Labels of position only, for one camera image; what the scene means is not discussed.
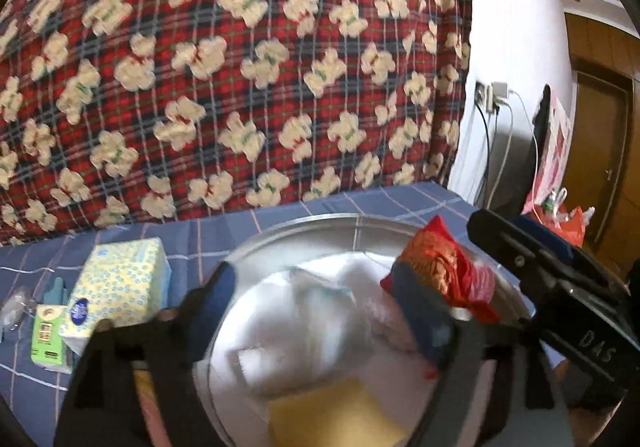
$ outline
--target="red plaid fabric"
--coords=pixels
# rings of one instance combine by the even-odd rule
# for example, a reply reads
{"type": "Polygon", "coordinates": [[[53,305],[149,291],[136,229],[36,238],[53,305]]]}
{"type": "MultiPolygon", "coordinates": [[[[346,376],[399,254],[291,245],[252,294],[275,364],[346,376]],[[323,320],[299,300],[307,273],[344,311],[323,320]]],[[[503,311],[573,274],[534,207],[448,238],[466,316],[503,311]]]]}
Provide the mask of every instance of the red plaid fabric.
{"type": "Polygon", "coordinates": [[[10,0],[0,243],[432,178],[472,0],[10,0]]]}

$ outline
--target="tissue box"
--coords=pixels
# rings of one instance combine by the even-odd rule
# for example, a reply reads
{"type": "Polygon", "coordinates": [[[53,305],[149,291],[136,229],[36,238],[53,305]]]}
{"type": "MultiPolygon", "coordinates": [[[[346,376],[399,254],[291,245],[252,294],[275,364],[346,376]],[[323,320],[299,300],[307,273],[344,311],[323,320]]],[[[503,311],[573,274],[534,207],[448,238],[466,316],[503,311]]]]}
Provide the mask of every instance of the tissue box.
{"type": "Polygon", "coordinates": [[[139,324],[167,306],[171,267],[162,241],[98,245],[71,292],[60,336],[79,355],[101,319],[139,324]]]}
{"type": "Polygon", "coordinates": [[[38,304],[31,336],[31,360],[49,371],[70,374],[73,368],[71,350],[60,337],[60,325],[66,306],[38,304]]]}

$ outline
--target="blue tablecloth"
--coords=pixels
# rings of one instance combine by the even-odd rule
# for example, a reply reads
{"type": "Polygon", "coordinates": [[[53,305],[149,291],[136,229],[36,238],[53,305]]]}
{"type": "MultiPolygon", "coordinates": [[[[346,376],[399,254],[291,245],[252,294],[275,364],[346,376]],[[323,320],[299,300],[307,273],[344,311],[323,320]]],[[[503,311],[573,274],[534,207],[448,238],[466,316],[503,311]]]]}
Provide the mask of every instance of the blue tablecloth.
{"type": "MultiPolygon", "coordinates": [[[[173,271],[169,303],[174,306],[188,290],[206,282],[229,251],[272,225],[313,214],[358,212],[424,226],[439,214],[462,245],[478,250],[466,235],[466,222],[475,210],[456,194],[433,183],[421,183],[342,192],[321,200],[201,220],[123,225],[0,249],[0,297],[4,300],[18,286],[42,291],[55,277],[64,278],[71,288],[97,243],[160,237],[173,271]]],[[[502,274],[517,284],[512,274],[504,270],[502,274]]],[[[0,344],[0,394],[33,440],[48,447],[70,377],[45,371],[31,362],[32,328],[33,321],[25,319],[18,331],[5,334],[0,344]]]]}

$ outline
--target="door frame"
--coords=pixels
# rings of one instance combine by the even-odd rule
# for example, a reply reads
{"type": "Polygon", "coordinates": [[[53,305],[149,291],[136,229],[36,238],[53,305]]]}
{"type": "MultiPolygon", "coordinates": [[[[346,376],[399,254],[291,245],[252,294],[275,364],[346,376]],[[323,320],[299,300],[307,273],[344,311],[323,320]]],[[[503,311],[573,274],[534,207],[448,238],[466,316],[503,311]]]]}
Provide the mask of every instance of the door frame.
{"type": "MultiPolygon", "coordinates": [[[[617,71],[611,70],[610,68],[601,66],[600,64],[596,64],[595,62],[587,61],[585,59],[572,57],[571,65],[575,73],[575,84],[578,90],[577,93],[579,93],[578,76],[587,75],[594,80],[604,82],[608,86],[621,90],[626,102],[625,134],[623,135],[620,163],[618,164],[618,171],[616,172],[616,177],[614,178],[613,188],[611,189],[611,196],[609,198],[609,203],[607,204],[604,217],[602,218],[602,223],[600,224],[600,228],[598,229],[596,236],[593,239],[593,245],[597,250],[600,242],[602,241],[604,232],[607,230],[611,210],[618,200],[618,196],[620,195],[620,189],[622,186],[622,178],[626,173],[626,165],[631,143],[631,132],[633,131],[634,127],[634,82],[630,77],[626,77],[626,75],[620,74],[617,71]]],[[[576,96],[576,106],[574,107],[574,113],[577,110],[577,102],[578,99],[576,96]]]]}

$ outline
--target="wooden door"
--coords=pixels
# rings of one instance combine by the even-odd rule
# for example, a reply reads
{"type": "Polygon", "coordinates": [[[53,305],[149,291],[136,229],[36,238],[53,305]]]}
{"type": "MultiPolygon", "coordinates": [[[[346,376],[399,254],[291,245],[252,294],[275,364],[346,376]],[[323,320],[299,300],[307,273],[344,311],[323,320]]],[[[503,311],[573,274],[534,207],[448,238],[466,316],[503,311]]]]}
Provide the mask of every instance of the wooden door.
{"type": "Polygon", "coordinates": [[[626,92],[578,73],[574,135],[564,175],[567,207],[595,207],[587,228],[594,243],[605,218],[622,166],[627,120],[626,92]]]}

